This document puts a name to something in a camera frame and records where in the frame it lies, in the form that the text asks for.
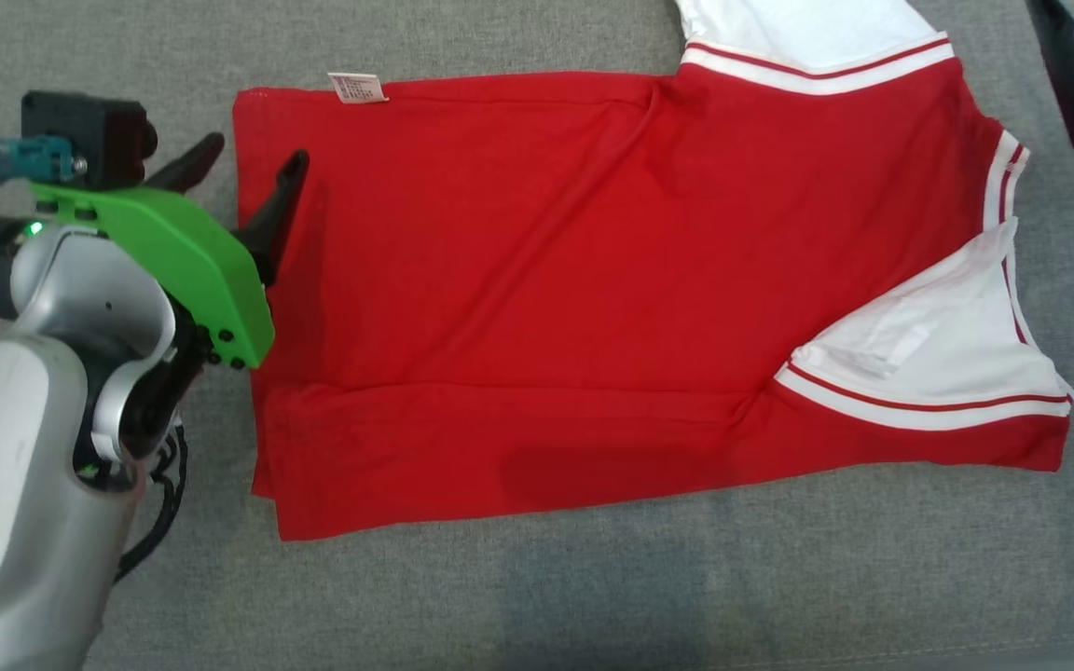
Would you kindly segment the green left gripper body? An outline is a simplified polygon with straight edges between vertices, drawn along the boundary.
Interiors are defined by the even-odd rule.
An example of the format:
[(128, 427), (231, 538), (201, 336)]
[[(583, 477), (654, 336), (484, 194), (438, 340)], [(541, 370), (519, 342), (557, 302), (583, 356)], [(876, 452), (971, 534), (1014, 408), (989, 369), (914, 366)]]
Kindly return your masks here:
[(263, 281), (240, 240), (193, 200), (145, 186), (110, 191), (30, 183), (64, 224), (101, 230), (200, 326), (226, 363), (259, 368), (274, 340)]

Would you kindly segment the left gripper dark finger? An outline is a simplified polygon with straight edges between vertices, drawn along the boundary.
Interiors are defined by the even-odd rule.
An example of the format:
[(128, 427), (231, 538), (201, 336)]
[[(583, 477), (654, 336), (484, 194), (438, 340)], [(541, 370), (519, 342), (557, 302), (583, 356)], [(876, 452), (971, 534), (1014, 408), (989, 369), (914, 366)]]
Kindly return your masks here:
[(310, 154), (297, 149), (274, 175), (274, 188), (255, 215), (231, 232), (253, 259), (257, 277), (265, 288), (276, 285), (284, 248), (295, 221), (297, 203), (310, 173)]
[(208, 177), (214, 163), (226, 148), (226, 137), (221, 132), (211, 132), (188, 149), (186, 154), (168, 162), (145, 179), (144, 186), (158, 190), (187, 194), (191, 188)]

